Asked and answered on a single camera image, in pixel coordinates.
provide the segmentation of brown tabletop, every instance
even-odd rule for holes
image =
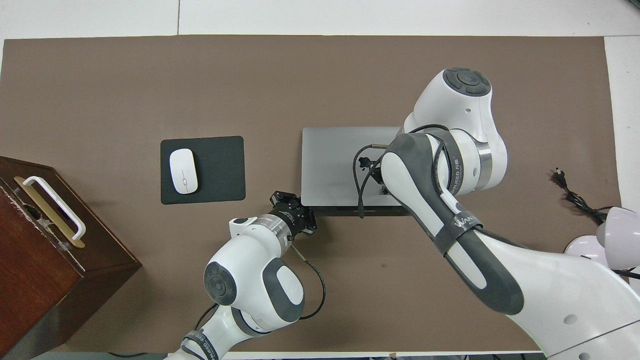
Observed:
[[[602,38],[178,36],[7,40],[0,154],[53,166],[143,268],[67,343],[173,352],[210,304],[202,284],[227,222],[300,193],[301,130],[399,126],[445,67],[480,70],[509,152],[503,182],[463,195],[486,229],[563,251],[596,225],[563,200],[556,166],[595,206],[620,204]],[[240,135],[246,198],[162,205],[160,141]],[[411,217],[323,217],[298,248],[322,271],[313,319],[242,351],[537,350],[486,308]],[[291,253],[308,309],[315,274]]]

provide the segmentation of brown wooden box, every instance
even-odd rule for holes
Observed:
[[[85,224],[83,248],[68,239],[77,226],[46,190],[16,180],[31,176],[44,179]],[[140,266],[55,169],[0,156],[2,360],[31,359],[67,341]]]

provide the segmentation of computer mouse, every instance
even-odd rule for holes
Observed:
[[[169,169],[175,191],[185,195],[198,189],[196,164],[193,152],[189,149],[178,149],[169,155]]]

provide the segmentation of box handle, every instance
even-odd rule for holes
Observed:
[[[80,218],[76,215],[76,213],[71,210],[71,208],[67,205],[67,203],[62,200],[62,198],[56,193],[56,190],[47,183],[45,179],[42,179],[39,176],[29,176],[24,182],[22,182],[25,186],[31,186],[33,182],[37,182],[42,186],[42,188],[49,194],[49,196],[58,204],[58,206],[64,211],[67,216],[74,222],[77,226],[78,230],[73,235],[72,240],[79,241],[84,232],[86,231],[86,227],[84,226],[84,222],[80,220]]]

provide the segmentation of black cable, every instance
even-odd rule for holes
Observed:
[[[438,124],[428,124],[428,125],[423,125],[423,126],[420,126],[420,127],[416,127],[415,129],[409,131],[408,134],[417,133],[418,131],[427,129],[429,127],[437,127],[439,129],[443,129],[443,130],[449,131],[449,128],[446,127],[446,126],[442,126],[442,125],[438,125]]]
[[[611,271],[613,271],[614,273],[618,274],[618,275],[622,275],[622,276],[626,276],[626,277],[631,277],[633,279],[638,279],[640,280],[640,274],[636,274],[634,272],[631,272],[631,270],[613,270],[611,269]]]
[[[360,218],[364,218],[364,203],[362,202],[362,194],[364,193],[364,187],[367,184],[367,180],[369,180],[369,178],[371,177],[371,172],[380,164],[381,161],[382,161],[382,156],[380,156],[376,160],[376,162],[373,163],[373,166],[369,168],[367,175],[365,175],[364,179],[362,180],[362,186],[360,187],[360,189],[358,189],[358,216]]]
[[[318,279],[320,279],[320,283],[322,284],[322,300],[320,300],[320,305],[318,305],[317,309],[313,313],[300,317],[300,320],[306,320],[318,314],[320,312],[320,309],[322,309],[322,307],[324,306],[324,300],[326,299],[326,285],[324,284],[324,279],[322,278],[320,271],[308,260],[305,260],[305,262],[307,263],[308,266],[311,266],[311,268],[314,269],[314,271],[318,275]]]
[[[136,357],[136,356],[148,354],[148,352],[138,352],[137,354],[131,354],[131,355],[116,354],[114,352],[108,352],[107,354],[115,356],[115,357]]]
[[[556,168],[556,171],[553,174],[553,179],[556,184],[558,184],[558,186],[566,191],[565,199],[568,202],[574,204],[576,208],[589,215],[598,225],[607,220],[607,213],[603,213],[602,210],[611,209],[613,208],[613,206],[605,206],[603,208],[593,209],[580,195],[569,190],[569,187],[567,187],[566,184],[566,179],[564,177],[564,171],[560,170],[559,168]]]
[[[213,304],[209,309],[207,309],[207,311],[205,311],[202,316],[198,319],[198,322],[196,323],[196,325],[193,327],[193,330],[198,330],[198,328],[200,327],[200,322],[202,322],[202,319],[204,319],[205,316],[207,316],[207,314],[213,310],[213,309],[217,309],[219,306],[219,304]]]
[[[326,285],[324,283],[324,279],[322,278],[322,275],[320,274],[320,271],[309,260],[305,259],[305,257],[302,255],[302,253],[300,253],[300,251],[298,249],[296,249],[295,246],[291,245],[291,248],[302,259],[302,261],[304,261],[308,266],[311,266],[311,268],[314,269],[314,271],[318,275],[318,279],[320,279],[320,283],[322,284],[322,300],[320,300],[320,305],[318,305],[317,309],[313,313],[310,313],[309,315],[300,317],[300,320],[306,320],[306,319],[312,318],[313,316],[318,314],[320,312],[320,309],[322,309],[322,307],[324,306],[324,300],[326,299]]]
[[[442,195],[442,187],[440,186],[440,178],[438,177],[438,161],[440,160],[440,153],[444,149],[444,143],[440,142],[438,148],[433,156],[433,162],[431,163],[431,173],[433,174],[433,183],[438,191],[438,196]]]
[[[371,149],[371,147],[373,147],[373,144],[367,145],[367,146],[363,146],[362,149],[358,150],[358,152],[356,152],[355,156],[353,156],[353,180],[356,182],[356,191],[359,193],[360,192],[360,184],[358,183],[358,173],[356,172],[356,161],[358,161],[358,156],[365,150],[367,149]]]

